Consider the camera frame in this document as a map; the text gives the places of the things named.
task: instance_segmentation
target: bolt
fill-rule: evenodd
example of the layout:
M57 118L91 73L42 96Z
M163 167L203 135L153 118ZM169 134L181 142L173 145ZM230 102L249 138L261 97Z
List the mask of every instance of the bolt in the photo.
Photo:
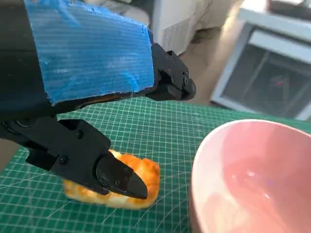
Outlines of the bolt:
M109 185L105 182L105 183L103 183L103 188L108 188L109 187Z
M68 157L67 156L61 156L59 157L59 163L60 164L66 164L68 162Z
M184 77L184 85L187 84L187 81L188 81L187 77Z
M79 130L77 133L76 133L76 136L77 136L77 138L78 139L81 139L81 138L83 138L83 131L81 131L81 130Z

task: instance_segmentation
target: blue painter's tape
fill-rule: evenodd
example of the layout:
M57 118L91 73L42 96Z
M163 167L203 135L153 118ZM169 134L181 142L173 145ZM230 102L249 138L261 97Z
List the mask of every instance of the blue painter's tape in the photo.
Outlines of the blue painter's tape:
M103 7L24 0L51 103L154 85L148 29Z

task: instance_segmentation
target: robotic arm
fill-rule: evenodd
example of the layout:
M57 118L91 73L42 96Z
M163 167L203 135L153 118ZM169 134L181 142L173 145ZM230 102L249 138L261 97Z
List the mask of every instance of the robotic arm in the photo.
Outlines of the robotic arm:
M32 30L22 0L0 2L0 138L26 147L26 162L102 195L110 191L145 199L141 178L108 151L109 138L80 119L56 115L87 105L146 96L189 100L196 87L178 56L153 42L154 86L138 93L115 93L51 105L44 91Z

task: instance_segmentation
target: pastry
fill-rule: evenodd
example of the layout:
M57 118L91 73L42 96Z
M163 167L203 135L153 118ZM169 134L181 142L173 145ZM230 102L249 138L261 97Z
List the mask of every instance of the pastry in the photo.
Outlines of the pastry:
M63 180L66 196L70 199L88 203L104 204L113 208L142 209L151 206L156 200L160 188L159 165L149 159L139 159L131 154L121 154L114 150L109 151L115 156L115 158L131 167L144 181L148 189L147 199L141 200L130 198L113 192L109 192L104 196L74 182Z

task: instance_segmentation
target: pink bowl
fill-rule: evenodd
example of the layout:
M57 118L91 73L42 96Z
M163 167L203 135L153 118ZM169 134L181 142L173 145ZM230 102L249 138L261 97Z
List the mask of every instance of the pink bowl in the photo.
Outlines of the pink bowl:
M193 162L190 220L195 233L311 232L311 136L264 120L213 130Z

